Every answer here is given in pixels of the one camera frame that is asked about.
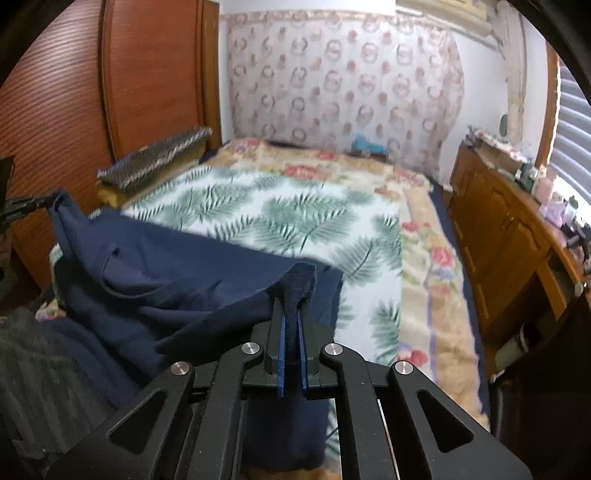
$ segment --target metal screw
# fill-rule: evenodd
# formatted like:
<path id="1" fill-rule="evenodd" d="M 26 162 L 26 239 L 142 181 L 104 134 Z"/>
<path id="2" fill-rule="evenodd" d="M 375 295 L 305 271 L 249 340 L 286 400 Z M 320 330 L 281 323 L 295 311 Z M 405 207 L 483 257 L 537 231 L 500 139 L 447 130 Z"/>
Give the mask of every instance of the metal screw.
<path id="1" fill-rule="evenodd" d="M 396 371 L 401 375 L 408 375 L 413 373 L 413 365 L 411 362 L 407 362 L 406 360 L 402 360 L 401 362 L 396 362 L 394 365 Z"/>
<path id="2" fill-rule="evenodd" d="M 343 353 L 343 347 L 338 343 L 329 343 L 324 347 L 324 351 L 329 355 L 340 355 Z"/>
<path id="3" fill-rule="evenodd" d="M 176 362 L 170 367 L 170 370 L 175 375 L 184 375 L 191 369 L 191 366 L 187 362 Z"/>
<path id="4" fill-rule="evenodd" d="M 261 347 L 258 346 L 258 343 L 255 342 L 246 342 L 242 345 L 242 351 L 247 355 L 254 355 L 257 353 Z"/>

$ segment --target triangular cutout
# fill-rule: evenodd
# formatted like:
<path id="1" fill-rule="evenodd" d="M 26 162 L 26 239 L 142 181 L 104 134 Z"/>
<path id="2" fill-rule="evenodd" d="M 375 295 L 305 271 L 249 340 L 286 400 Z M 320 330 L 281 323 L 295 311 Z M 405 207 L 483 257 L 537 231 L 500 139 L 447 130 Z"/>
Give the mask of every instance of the triangular cutout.
<path id="1" fill-rule="evenodd" d="M 165 391 L 156 392 L 111 433 L 109 440 L 131 453 L 142 453 L 165 400 Z"/>
<path id="2" fill-rule="evenodd" d="M 441 452 L 451 452 L 474 439 L 474 434 L 427 390 L 419 390 L 417 397 Z"/>

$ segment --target black chair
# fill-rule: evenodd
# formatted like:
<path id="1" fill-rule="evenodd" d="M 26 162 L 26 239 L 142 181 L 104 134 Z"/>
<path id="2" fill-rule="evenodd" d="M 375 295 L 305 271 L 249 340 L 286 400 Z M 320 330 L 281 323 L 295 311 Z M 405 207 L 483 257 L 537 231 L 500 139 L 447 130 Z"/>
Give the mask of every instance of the black chair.
<path id="1" fill-rule="evenodd" d="M 591 478 L 591 310 L 573 299 L 553 335 L 490 385 L 492 433 L 535 480 Z"/>

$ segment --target wooden desk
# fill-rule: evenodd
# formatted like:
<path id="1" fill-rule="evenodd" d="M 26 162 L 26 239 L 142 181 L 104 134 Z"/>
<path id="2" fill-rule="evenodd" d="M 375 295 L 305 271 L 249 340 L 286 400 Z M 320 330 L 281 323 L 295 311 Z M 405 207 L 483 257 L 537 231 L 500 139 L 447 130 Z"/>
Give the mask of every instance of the wooden desk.
<path id="1" fill-rule="evenodd" d="M 550 330 L 583 279 L 565 236 L 530 194 L 491 168 L 486 153 L 461 147 L 452 186 L 450 217 L 485 343 L 502 345 L 526 320 Z"/>

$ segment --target white wall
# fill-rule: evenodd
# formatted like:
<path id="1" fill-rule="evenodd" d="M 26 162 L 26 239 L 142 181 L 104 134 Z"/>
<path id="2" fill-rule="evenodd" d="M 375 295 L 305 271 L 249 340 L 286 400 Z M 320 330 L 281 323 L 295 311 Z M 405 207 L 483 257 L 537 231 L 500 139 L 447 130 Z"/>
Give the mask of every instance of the white wall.
<path id="1" fill-rule="evenodd" d="M 249 0 L 248 6 L 241 0 L 220 0 L 220 13 L 240 13 L 260 10 L 288 9 L 338 9 L 366 11 L 393 15 L 395 2 L 382 0 Z M 481 44 L 469 37 L 454 33 L 465 75 L 465 94 L 462 110 L 456 125 L 443 144 L 440 164 L 440 180 L 448 183 L 456 159 L 457 149 L 466 135 L 468 125 L 498 132 L 501 116 L 507 112 L 506 65 L 498 50 Z M 233 138 L 232 114 L 229 104 L 228 48 L 226 25 L 220 22 L 219 80 L 222 138 Z"/>
<path id="2" fill-rule="evenodd" d="M 535 158 L 540 147 L 546 114 L 548 54 L 545 38 L 526 18 L 523 18 L 523 30 L 527 57 L 527 82 L 525 84 L 522 143 L 531 146 L 529 154 Z"/>

